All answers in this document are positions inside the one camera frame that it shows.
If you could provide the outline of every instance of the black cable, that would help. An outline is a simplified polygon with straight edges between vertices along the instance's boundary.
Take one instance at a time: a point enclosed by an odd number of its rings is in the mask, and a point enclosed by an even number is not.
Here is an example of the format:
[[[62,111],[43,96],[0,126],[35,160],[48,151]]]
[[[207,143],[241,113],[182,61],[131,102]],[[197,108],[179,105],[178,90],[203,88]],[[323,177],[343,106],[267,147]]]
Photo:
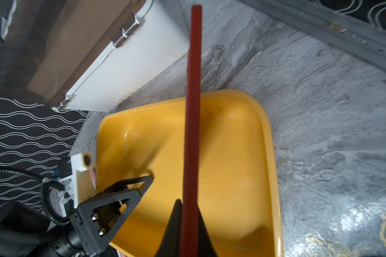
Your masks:
[[[44,213],[46,213],[47,217],[57,225],[66,225],[70,222],[68,217],[62,217],[54,210],[50,200],[50,187],[55,188],[59,191],[64,191],[65,187],[62,183],[54,180],[43,182],[43,179],[45,177],[42,175],[12,167],[0,167],[0,173],[21,175],[41,182],[41,200],[43,201]],[[69,193],[66,192],[64,194],[64,197],[65,199],[69,198]],[[73,210],[73,200],[68,201],[68,203],[68,210],[66,210],[66,213],[71,213]]]

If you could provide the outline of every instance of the wavy pattern mat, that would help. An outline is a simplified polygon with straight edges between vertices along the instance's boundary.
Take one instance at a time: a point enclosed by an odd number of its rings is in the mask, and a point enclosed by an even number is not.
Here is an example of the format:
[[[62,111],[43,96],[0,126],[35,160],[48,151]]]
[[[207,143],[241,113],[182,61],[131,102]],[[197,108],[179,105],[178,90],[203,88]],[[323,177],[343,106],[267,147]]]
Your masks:
[[[68,156],[86,115],[0,98],[0,166],[50,176],[57,161]],[[0,206],[13,199],[41,210],[40,184],[0,174]]]

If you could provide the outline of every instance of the black fabric with white wavy lines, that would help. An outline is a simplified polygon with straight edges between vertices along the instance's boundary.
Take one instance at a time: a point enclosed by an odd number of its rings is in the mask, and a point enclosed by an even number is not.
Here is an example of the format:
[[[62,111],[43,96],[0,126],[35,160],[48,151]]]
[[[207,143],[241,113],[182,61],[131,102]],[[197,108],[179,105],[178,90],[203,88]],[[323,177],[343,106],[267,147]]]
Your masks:
[[[68,156],[86,115],[0,97],[0,166],[50,176],[57,161]],[[0,174],[0,206],[13,199],[41,210],[40,184]]]
[[[386,29],[386,0],[309,0],[319,6],[368,22],[372,27]]]

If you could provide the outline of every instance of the bolt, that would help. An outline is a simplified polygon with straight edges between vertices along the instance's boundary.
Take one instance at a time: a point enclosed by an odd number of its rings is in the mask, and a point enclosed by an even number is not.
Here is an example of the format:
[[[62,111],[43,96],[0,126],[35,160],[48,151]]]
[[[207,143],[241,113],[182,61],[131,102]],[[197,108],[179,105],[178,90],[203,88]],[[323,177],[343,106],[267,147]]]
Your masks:
[[[100,231],[99,231],[99,235],[104,235],[106,233],[106,230],[105,229],[101,229]]]

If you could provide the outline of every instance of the black plastic bracket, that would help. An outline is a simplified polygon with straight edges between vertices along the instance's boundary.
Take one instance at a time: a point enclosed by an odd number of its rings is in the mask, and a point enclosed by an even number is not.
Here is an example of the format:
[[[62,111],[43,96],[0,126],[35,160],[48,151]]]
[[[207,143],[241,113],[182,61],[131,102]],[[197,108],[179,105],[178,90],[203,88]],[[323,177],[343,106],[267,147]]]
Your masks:
[[[180,257],[180,227],[181,227],[181,210],[183,204],[177,199],[170,215],[165,234],[155,257]],[[199,230],[198,230],[198,257],[217,257],[217,253],[211,244],[209,234],[202,214],[199,211]]]
[[[141,182],[140,190],[129,189],[129,185]],[[70,220],[89,257],[106,249],[152,182],[152,176],[121,180],[77,206]]]

